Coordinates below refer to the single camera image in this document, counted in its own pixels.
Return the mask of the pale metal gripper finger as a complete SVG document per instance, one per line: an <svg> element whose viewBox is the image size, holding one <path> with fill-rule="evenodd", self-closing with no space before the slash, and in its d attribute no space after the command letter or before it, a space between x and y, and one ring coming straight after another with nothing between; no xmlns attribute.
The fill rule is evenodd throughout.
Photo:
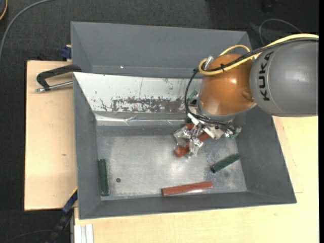
<svg viewBox="0 0 324 243"><path fill-rule="evenodd" d="M186 146L191 139L191 133L188 127L178 129L173 136L175 137L178 146Z"/></svg>
<svg viewBox="0 0 324 243"><path fill-rule="evenodd" d="M197 157L200 148L203 146L203 141L199 138L191 138L189 140L189 152L187 158Z"/></svg>

